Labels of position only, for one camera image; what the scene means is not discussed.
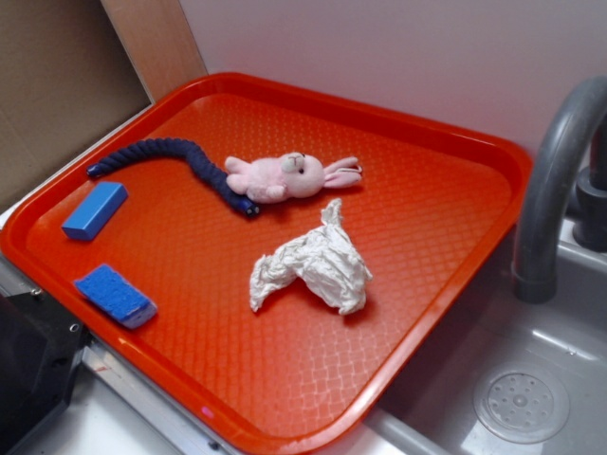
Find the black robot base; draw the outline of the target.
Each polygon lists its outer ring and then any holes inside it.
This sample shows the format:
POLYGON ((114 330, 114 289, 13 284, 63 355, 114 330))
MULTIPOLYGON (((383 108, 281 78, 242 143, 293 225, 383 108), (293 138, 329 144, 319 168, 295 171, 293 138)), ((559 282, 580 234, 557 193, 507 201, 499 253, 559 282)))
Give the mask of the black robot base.
POLYGON ((88 331, 47 294, 1 298, 1 452, 13 454, 70 404, 88 331))

